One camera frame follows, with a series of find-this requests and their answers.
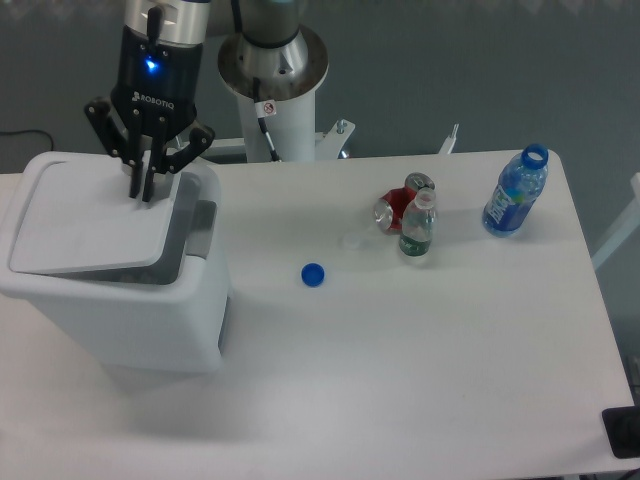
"plastic water bottle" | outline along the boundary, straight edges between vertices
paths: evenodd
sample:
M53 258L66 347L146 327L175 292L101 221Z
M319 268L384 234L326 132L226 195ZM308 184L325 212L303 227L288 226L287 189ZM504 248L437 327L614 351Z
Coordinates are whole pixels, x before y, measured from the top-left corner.
M504 167L482 215L485 228L496 237L518 231L547 180L548 150L534 143Z
M424 255L431 246L436 222L436 192L421 189L402 215L400 250L410 257Z

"white table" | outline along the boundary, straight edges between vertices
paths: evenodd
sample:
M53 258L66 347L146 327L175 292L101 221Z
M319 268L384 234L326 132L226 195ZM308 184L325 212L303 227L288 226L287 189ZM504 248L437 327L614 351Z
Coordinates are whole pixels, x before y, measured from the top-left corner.
M480 213L514 152L216 167L236 296L211 376L102 367L0 297L0 478L502 479L625 470L631 405L558 157L520 234ZM345 234L411 171L436 182L424 265ZM0 176L1 192L16 177ZM316 289L301 267L327 272Z

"metal cylinder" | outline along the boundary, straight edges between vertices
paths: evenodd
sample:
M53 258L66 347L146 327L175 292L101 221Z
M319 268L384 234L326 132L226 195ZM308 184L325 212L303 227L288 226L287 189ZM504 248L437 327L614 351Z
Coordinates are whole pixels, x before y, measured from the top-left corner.
M177 45L203 43L207 33L209 2L187 2L184 0L127 0L124 23L136 32L146 35L147 13L161 6L164 24L160 41Z
M300 18L295 0L240 0L242 32L262 48L289 43L298 33Z

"black object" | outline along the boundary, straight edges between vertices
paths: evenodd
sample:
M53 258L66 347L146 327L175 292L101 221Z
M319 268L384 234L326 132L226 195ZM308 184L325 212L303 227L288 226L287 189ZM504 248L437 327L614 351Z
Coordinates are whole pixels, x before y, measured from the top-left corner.
M211 146L215 132L196 120L194 103L202 44L158 43L164 12L156 6L147 15L146 36L124 27L118 81L110 97L96 98L85 114L100 142L112 157L131 167L129 196L136 198L142 186L143 137L151 138L151 157L142 200L153 195L156 173L177 173ZM127 132L118 130L115 108ZM167 142L191 128L189 145L167 155Z
M608 408L602 420L616 458L640 457L640 407Z

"bottle cap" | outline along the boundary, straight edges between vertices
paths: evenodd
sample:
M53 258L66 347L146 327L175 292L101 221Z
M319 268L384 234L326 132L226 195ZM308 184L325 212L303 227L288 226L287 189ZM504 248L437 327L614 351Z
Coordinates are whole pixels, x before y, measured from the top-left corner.
M547 147L533 143L522 151L522 164L532 170L539 170L549 161Z
M434 208L436 206L436 192L429 187L421 188L413 200L421 210Z
M317 263L308 263L302 268L300 276L307 287L317 287L324 281L324 268Z

